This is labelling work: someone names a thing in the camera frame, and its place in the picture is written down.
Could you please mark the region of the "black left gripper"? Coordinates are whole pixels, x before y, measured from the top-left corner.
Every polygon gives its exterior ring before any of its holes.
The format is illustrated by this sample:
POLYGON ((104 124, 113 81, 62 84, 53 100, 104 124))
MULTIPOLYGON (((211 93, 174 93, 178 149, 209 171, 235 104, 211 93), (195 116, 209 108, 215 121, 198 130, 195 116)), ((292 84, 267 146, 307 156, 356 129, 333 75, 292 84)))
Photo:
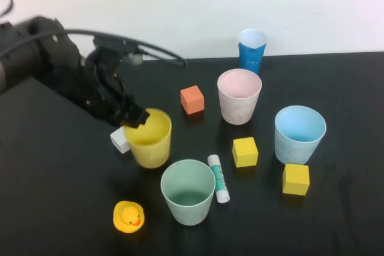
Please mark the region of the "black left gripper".
POLYGON ((63 72, 62 96, 90 113, 93 117, 113 126, 138 128, 146 124, 149 112, 141 108, 134 97, 125 91, 118 65, 127 52, 98 47, 80 60, 74 72, 63 72))

